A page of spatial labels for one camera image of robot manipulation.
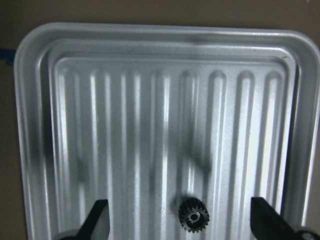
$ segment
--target black gear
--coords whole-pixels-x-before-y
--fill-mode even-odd
[[[209,222],[206,206],[197,198],[189,197],[179,207],[179,220],[184,230],[199,232],[205,229]]]

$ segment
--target metal tray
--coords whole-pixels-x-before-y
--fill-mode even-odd
[[[76,232],[105,198],[110,240],[253,239],[252,196],[304,224],[320,99],[304,35],[51,23],[14,70],[29,239]],[[202,232],[180,226],[185,196]]]

